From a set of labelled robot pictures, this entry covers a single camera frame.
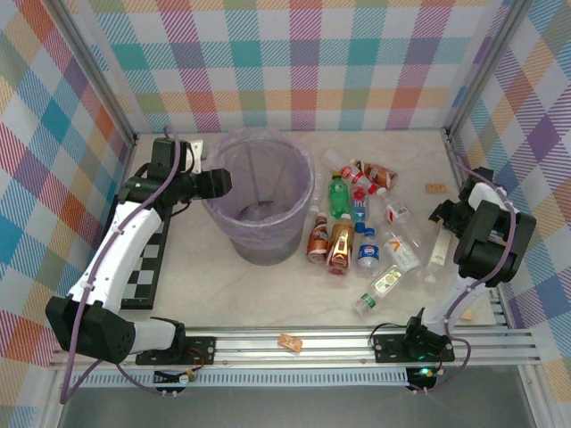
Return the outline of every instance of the white floor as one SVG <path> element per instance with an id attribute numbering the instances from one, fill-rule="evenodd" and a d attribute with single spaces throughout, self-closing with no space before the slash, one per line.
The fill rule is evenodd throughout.
<path id="1" fill-rule="evenodd" d="M 348 158 L 386 165 L 399 173 L 393 193 L 415 213 L 427 231 L 432 210 L 445 199 L 457 200 L 457 190 L 438 131 L 298 132 L 296 138 L 320 162 L 326 148 L 334 147 Z M 212 152 L 222 134 L 183 135 L 187 141 L 203 139 Z M 151 159 L 155 136 L 142 136 L 131 171 Z M 428 194 L 426 182 L 445 183 L 447 194 Z M 371 203 L 371 217 L 380 222 L 379 201 Z M 311 228 L 306 221 L 302 244 L 287 261 L 272 267 L 254 266 L 241 259 L 217 228 L 201 202 L 175 217 L 161 268 L 154 309 L 122 311 L 126 319 L 150 316 L 177 319 L 187 326 L 287 326 L 404 324 L 409 317 L 437 298 L 453 278 L 455 266 L 449 253 L 447 275 L 441 284 L 426 286 L 404 281 L 366 317 L 352 310 L 369 280 L 352 271 L 332 276 L 305 259 Z M 463 324 L 492 325 L 489 301 L 473 306 L 473 321 Z"/>

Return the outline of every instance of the checkered board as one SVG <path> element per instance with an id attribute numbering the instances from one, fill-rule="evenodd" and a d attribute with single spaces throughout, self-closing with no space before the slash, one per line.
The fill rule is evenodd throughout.
<path id="1" fill-rule="evenodd" d="M 115 197 L 113 201 L 112 209 L 107 219 L 107 226 L 112 222 L 116 206 L 117 197 Z M 153 308 L 154 295 L 161 273 L 162 255 L 167 243 L 167 235 L 169 234 L 171 212 L 172 210 L 167 211 L 165 220 L 154 234 L 151 235 L 149 242 L 141 252 L 135 268 L 127 281 L 127 286 L 125 287 L 121 301 L 121 309 Z"/>

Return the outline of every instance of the trash can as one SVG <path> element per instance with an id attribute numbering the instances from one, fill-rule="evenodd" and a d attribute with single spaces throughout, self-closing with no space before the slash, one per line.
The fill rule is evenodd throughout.
<path id="1" fill-rule="evenodd" d="M 232 190 L 203 205 L 237 253 L 264 266 L 291 256 L 315 183 L 309 151 L 274 129 L 239 129 L 218 142 L 211 168 L 230 172 Z"/>

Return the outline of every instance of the blue bottle cap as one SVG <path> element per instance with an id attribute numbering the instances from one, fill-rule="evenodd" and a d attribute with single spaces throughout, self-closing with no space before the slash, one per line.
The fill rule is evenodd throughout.
<path id="1" fill-rule="evenodd" d="M 355 232 L 358 234 L 364 234 L 367 229 L 365 228 L 365 223 L 358 221 L 355 223 Z"/>

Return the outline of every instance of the green bottle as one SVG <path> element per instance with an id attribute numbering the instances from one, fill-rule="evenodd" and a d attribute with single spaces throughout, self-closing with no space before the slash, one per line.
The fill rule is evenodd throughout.
<path id="1" fill-rule="evenodd" d="M 342 214 L 351 213 L 349 201 L 349 188 L 341 179 L 340 172 L 334 172 L 329 185 L 329 211 L 335 218 L 341 218 Z"/>

